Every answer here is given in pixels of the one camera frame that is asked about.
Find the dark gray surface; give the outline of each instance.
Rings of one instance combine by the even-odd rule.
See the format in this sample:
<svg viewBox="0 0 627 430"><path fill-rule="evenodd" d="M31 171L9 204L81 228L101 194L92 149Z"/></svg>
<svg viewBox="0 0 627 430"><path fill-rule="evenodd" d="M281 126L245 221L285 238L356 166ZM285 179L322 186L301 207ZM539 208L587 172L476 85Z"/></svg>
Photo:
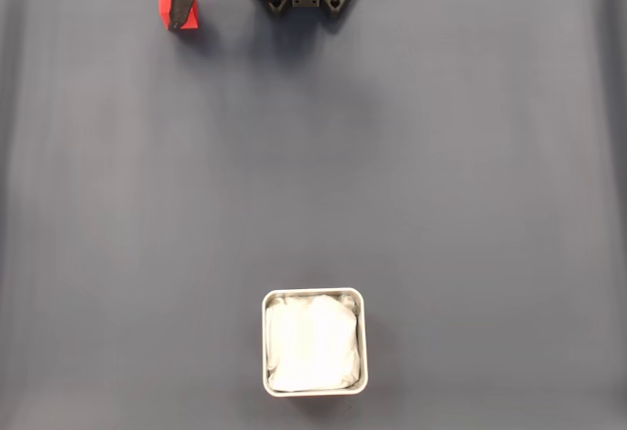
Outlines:
<svg viewBox="0 0 627 430"><path fill-rule="evenodd" d="M3 430L626 428L627 0L6 4ZM365 392L267 396L347 285Z"/></svg>

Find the red block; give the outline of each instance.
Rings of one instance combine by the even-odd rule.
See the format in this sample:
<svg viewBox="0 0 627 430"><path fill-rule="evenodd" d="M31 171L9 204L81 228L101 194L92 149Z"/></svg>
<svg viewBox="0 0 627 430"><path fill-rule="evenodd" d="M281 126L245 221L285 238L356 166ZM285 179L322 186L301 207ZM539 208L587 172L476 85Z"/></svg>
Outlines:
<svg viewBox="0 0 627 430"><path fill-rule="evenodd" d="M164 24L166 24L166 28L169 28L169 10L171 7L172 0L159 0L159 15L163 19ZM187 22L180 29L185 30L189 28L198 28L198 1L194 1Z"/></svg>

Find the white towel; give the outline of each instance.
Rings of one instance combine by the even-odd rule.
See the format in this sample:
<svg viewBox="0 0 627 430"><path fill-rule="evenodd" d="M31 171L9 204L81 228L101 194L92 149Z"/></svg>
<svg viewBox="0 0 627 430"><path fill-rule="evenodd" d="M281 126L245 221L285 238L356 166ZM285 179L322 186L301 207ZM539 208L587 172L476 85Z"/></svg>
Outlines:
<svg viewBox="0 0 627 430"><path fill-rule="evenodd" d="M276 298L265 312L265 327L273 390L340 389L360 379L352 297Z"/></svg>

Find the square metal bin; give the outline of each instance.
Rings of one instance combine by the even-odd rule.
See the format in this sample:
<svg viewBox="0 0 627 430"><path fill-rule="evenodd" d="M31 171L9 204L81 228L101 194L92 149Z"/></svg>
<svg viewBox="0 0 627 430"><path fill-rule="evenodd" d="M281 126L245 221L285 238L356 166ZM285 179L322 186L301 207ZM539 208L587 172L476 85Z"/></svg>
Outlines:
<svg viewBox="0 0 627 430"><path fill-rule="evenodd" d="M267 305L274 298L287 298L290 296L317 296L317 295L329 295L340 296L350 295L355 300L357 307L357 344L360 352L360 379L353 386L344 389L329 389L318 391L296 391L296 392L277 392L270 388L268 383L267 372L267 348L265 346L265 310ZM264 303L262 304L262 329L263 329L263 351L264 357L264 387L265 390L275 396L276 398L291 398L301 396L347 396L352 394L358 394L365 388L368 383L368 356L365 345L365 314L363 307L363 296L355 288L308 288L298 290L274 290L265 295Z"/></svg>

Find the gray table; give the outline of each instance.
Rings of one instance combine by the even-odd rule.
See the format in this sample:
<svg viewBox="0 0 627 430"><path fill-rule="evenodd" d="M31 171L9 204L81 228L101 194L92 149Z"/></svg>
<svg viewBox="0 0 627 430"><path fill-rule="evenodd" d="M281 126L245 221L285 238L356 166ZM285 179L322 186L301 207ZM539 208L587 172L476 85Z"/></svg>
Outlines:
<svg viewBox="0 0 627 430"><path fill-rule="evenodd" d="M0 428L624 430L626 8L0 0ZM364 393L269 397L345 285Z"/></svg>

